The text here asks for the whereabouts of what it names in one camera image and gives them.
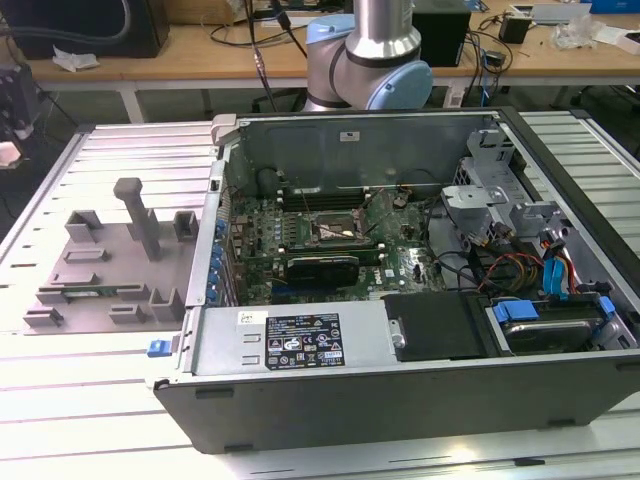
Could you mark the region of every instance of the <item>power supply label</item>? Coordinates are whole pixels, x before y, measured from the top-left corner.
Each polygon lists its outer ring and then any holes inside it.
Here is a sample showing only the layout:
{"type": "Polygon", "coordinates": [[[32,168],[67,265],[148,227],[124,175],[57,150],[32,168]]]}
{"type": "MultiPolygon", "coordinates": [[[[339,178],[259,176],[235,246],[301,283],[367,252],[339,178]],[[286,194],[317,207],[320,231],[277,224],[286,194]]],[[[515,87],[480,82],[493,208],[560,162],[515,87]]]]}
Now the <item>power supply label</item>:
{"type": "Polygon", "coordinates": [[[345,364],[337,313],[268,317],[265,364],[269,370],[345,364]]]}

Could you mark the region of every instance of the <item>metal cylinder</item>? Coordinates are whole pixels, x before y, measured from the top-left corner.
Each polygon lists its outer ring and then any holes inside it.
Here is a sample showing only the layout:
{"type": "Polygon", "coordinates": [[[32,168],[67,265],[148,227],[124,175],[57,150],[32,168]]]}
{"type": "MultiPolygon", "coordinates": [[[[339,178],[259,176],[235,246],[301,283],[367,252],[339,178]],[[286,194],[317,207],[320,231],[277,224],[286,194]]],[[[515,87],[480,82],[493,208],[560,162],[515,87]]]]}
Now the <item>metal cylinder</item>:
{"type": "Polygon", "coordinates": [[[355,30],[347,37],[347,51],[365,60],[390,60],[420,48],[413,28],[412,0],[355,0],[355,30]]]}

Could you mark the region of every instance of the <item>floor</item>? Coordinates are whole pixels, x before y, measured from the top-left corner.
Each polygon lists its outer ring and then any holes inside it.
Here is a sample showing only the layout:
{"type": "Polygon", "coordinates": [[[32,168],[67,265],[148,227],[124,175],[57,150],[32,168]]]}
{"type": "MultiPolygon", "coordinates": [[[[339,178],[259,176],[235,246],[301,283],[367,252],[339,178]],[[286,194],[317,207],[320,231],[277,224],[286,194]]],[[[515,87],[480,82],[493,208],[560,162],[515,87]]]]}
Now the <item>floor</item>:
{"type": "MultiPolygon", "coordinates": [[[[556,108],[571,109],[569,100],[579,91],[571,88],[556,108]]],[[[514,87],[508,93],[496,96],[493,105],[512,105],[519,111],[550,110],[558,92],[551,87],[514,87]]],[[[251,100],[261,96],[259,90],[212,91],[211,99],[214,114],[229,112],[250,112],[251,100]]],[[[444,88],[436,88],[429,100],[429,108],[437,108],[444,100],[444,88]]],[[[86,92],[56,94],[58,103],[80,124],[127,123],[127,115],[117,94],[110,92],[86,92]]],[[[153,122],[176,122],[204,120],[202,100],[199,91],[152,91],[143,92],[142,103],[153,122]]],[[[287,111],[291,108],[293,97],[281,99],[278,108],[287,111]]],[[[466,105],[476,106],[480,95],[470,95],[466,105]]],[[[640,148],[640,113],[632,111],[632,105],[638,104],[628,96],[620,94],[610,87],[594,87],[582,97],[581,107],[587,110],[605,130],[630,152],[638,155],[640,148]]],[[[38,188],[49,168],[64,148],[66,141],[73,135],[75,126],[52,105],[43,107],[41,118],[36,124],[36,134],[30,139],[27,149],[30,160],[19,168],[0,171],[0,239],[11,228],[38,188]]]]}

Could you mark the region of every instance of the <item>metal case panel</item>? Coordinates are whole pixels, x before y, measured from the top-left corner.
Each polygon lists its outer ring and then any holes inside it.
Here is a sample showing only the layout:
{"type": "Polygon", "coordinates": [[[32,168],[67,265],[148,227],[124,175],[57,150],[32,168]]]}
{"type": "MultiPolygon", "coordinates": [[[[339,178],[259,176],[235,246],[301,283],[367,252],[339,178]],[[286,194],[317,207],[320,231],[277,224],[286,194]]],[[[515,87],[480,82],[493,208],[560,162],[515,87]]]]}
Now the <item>metal case panel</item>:
{"type": "Polygon", "coordinates": [[[620,363],[165,382],[155,394],[197,450],[218,454],[586,425],[640,389],[633,365],[620,363]]]}

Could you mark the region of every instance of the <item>workbench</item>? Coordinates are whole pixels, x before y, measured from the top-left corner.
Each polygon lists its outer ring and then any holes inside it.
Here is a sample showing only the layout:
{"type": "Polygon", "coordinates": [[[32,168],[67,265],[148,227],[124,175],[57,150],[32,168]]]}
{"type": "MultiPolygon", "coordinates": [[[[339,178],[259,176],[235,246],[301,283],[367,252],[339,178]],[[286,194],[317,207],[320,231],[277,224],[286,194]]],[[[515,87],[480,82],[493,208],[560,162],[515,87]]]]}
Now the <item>workbench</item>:
{"type": "MultiPolygon", "coordinates": [[[[490,11],[474,13],[471,27],[477,28],[489,16],[502,13],[507,0],[487,0],[490,11]]],[[[597,20],[611,26],[637,29],[640,15],[597,15],[597,20]]],[[[487,33],[498,34],[499,26],[487,33]]],[[[145,90],[203,90],[205,110],[208,89],[262,88],[256,77],[251,49],[216,44],[208,32],[198,26],[171,27],[169,39],[152,59],[100,58],[101,66],[78,73],[63,71],[50,60],[31,61],[36,79],[50,91],[114,91],[124,103],[131,123],[145,121],[144,108],[137,93],[145,90]]],[[[640,58],[614,47],[598,44],[597,48],[560,51],[551,45],[551,27],[538,26],[528,32],[523,45],[513,45],[513,65],[500,78],[504,86],[569,86],[569,85],[635,85],[640,83],[640,58]]],[[[258,28],[257,38],[279,33],[279,28],[258,28]]],[[[306,30],[296,32],[304,43],[306,30]]],[[[248,41],[245,25],[231,28],[227,40],[248,41]]],[[[483,46],[503,50],[491,39],[483,38],[483,46]]],[[[269,81],[273,88],[306,87],[306,61],[295,45],[283,44],[262,48],[269,81]]],[[[437,86],[448,87],[446,107],[458,107],[464,90],[475,71],[475,56],[470,45],[465,47],[460,65],[434,68],[437,86]]]]}
{"type": "MultiPolygon", "coordinates": [[[[632,157],[590,119],[568,112],[523,117],[640,254],[640,172],[632,157]]],[[[586,427],[206,456],[148,388],[175,360],[147,358],[146,348],[177,332],[20,335],[34,291],[67,241],[70,212],[95,209],[104,223],[128,221],[112,195],[119,177],[144,182],[145,205],[160,221],[182,209],[201,215],[213,161],[209,130],[209,123],[196,122],[99,126],[76,134],[0,245],[3,479],[169,480],[185,472],[215,479],[640,475],[640,394],[586,427]]],[[[535,173],[527,173],[544,196],[535,173]]]]}

